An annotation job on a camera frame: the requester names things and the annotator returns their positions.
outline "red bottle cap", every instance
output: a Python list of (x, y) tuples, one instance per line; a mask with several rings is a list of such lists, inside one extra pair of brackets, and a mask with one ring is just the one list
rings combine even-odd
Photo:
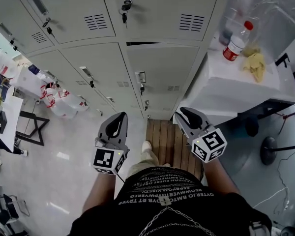
[(252, 22), (250, 21), (246, 21), (244, 23), (244, 26), (248, 29), (248, 30), (252, 30), (254, 28), (254, 25), (252, 24)]

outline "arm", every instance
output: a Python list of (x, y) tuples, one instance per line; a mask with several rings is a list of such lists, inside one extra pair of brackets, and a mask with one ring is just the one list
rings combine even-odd
[(82, 212), (114, 200), (115, 184), (115, 175), (99, 174), (84, 203)]
[(210, 189), (221, 194), (239, 194), (238, 188), (228, 176), (218, 158), (214, 159), (211, 162), (204, 163), (203, 167), (206, 175), (207, 184)]

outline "yellow glove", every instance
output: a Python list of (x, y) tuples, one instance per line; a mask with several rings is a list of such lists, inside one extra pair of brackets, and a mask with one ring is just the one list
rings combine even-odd
[(264, 56), (260, 53), (249, 56), (243, 64), (243, 70), (252, 73), (256, 82), (260, 83), (264, 78), (264, 72), (266, 70)]

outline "chain necklace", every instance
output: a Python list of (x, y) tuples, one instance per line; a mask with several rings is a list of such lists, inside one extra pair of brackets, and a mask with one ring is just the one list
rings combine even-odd
[[(188, 224), (178, 224), (178, 223), (171, 223), (171, 224), (166, 224), (164, 226), (160, 226), (160, 227), (157, 227), (151, 231), (149, 231), (148, 233), (145, 233), (146, 230), (152, 225), (152, 223), (159, 217), (159, 215), (161, 215), (163, 212), (165, 212), (166, 210), (171, 210), (175, 213), (177, 213), (178, 215), (181, 215), (183, 217), (185, 217), (186, 219), (188, 219), (189, 221), (193, 222), (194, 225), (188, 225)], [(162, 229), (162, 228), (165, 228), (165, 227), (168, 227), (168, 226), (186, 226), (186, 227), (193, 227), (193, 228), (197, 228), (197, 229), (201, 229), (203, 230), (207, 235), (210, 235), (210, 236), (215, 236), (215, 234), (213, 232), (211, 232), (210, 230), (202, 227), (198, 222), (195, 222), (192, 218), (190, 218), (189, 216), (187, 216), (186, 214), (178, 211), (178, 210), (174, 210), (173, 208), (169, 207), (169, 206), (166, 206), (164, 209), (162, 209), (157, 215), (155, 215), (152, 220), (147, 224), (147, 226), (142, 230), (142, 232), (139, 234), (139, 236), (147, 236), (151, 233), (154, 233), (155, 231), (159, 230), (159, 229)]]

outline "black t-shirt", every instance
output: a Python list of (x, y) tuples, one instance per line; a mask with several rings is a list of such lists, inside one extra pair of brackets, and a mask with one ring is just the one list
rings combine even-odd
[(242, 196), (219, 195), (183, 170), (153, 167), (129, 177), (111, 203), (84, 212), (73, 222), (70, 236), (244, 236), (250, 235), (250, 226), (271, 232), (269, 218)]

